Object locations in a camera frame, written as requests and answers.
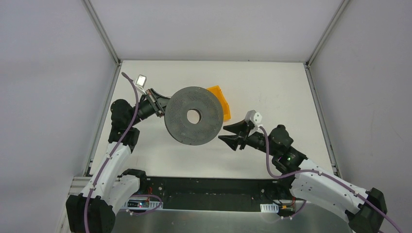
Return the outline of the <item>black cable spool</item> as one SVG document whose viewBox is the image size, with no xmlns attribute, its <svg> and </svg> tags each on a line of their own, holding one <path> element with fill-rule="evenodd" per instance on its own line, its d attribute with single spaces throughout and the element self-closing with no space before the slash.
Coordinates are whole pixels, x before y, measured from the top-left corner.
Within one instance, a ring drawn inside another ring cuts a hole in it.
<svg viewBox="0 0 412 233">
<path fill-rule="evenodd" d="M 223 126 L 223 108 L 212 92 L 189 86 L 169 99 L 164 116 L 170 136 L 179 143 L 199 146 L 213 140 Z"/>
</svg>

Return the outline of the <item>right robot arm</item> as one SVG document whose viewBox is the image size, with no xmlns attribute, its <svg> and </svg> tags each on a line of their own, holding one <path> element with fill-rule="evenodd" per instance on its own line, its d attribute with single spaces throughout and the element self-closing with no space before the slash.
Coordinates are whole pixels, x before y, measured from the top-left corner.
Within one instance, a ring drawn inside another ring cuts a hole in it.
<svg viewBox="0 0 412 233">
<path fill-rule="evenodd" d="M 232 150 L 255 148 L 266 154 L 266 168 L 279 183 L 276 194 L 309 201 L 343 219 L 356 233 L 378 233 L 387 214 L 383 193 L 350 184 L 319 167 L 292 146 L 293 139 L 284 125 L 270 133 L 263 127 L 253 132 L 254 124 L 243 120 L 223 127 L 230 135 L 220 135 Z"/>
</svg>

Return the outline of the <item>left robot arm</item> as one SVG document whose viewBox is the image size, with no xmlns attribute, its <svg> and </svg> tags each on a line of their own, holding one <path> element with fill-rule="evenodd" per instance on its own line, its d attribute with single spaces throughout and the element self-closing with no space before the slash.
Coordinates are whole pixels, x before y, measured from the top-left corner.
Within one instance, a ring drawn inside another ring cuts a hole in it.
<svg viewBox="0 0 412 233">
<path fill-rule="evenodd" d="M 150 88 L 141 98 L 136 97 L 135 106 L 123 99 L 111 104 L 112 127 L 106 153 L 80 194 L 70 195 L 66 201 L 72 233 L 112 232 L 117 213 L 130 198 L 157 199 L 157 205 L 145 209 L 145 214 L 162 206 L 162 199 L 148 188 L 145 171 L 120 169 L 137 145 L 140 131 L 134 125 L 151 115 L 163 116 L 168 102 L 168 97 Z"/>
</svg>

